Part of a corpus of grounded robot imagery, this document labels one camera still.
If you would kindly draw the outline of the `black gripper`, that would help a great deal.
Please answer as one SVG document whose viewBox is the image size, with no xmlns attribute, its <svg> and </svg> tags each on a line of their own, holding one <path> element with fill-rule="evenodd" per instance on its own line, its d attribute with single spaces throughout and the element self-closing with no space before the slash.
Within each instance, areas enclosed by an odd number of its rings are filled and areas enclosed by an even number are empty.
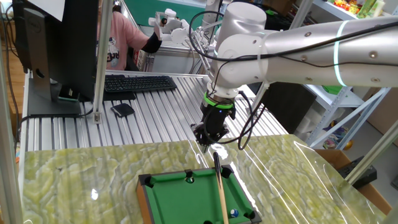
<svg viewBox="0 0 398 224">
<path fill-rule="evenodd" d="M 201 104 L 200 109 L 203 113 L 202 123 L 191 124 L 191 129 L 196 142 L 200 145 L 201 152 L 207 153 L 211 139 L 217 144 L 225 144 L 222 139 L 229 134 L 229 130 L 224 124 L 224 121 L 228 116 L 230 116 L 231 119 L 235 119 L 236 108 L 233 106 L 229 109 L 221 109 L 211 105 L 205 106 Z"/>
</svg>

